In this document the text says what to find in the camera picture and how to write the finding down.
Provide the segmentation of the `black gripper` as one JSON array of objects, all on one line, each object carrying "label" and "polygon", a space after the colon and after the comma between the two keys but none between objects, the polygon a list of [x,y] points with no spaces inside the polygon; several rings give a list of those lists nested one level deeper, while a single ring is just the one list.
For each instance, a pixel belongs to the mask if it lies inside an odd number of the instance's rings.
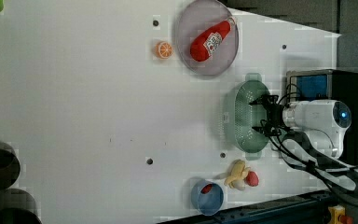
[{"label": "black gripper", "polygon": [[249,105],[262,105],[267,114],[264,128],[253,126],[253,130],[266,136],[279,136],[282,134],[282,106],[278,104],[277,95],[262,95],[250,102]]}]

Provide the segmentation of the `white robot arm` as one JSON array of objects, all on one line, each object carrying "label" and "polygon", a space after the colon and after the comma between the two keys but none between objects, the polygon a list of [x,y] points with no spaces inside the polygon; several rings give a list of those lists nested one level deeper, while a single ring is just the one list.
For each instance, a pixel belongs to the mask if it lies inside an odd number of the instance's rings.
[{"label": "white robot arm", "polygon": [[289,167],[320,179],[341,201],[358,207],[358,165],[339,159],[351,127],[351,111],[344,103],[322,99],[283,105],[276,95],[263,94],[251,104],[266,113],[254,129]]}]

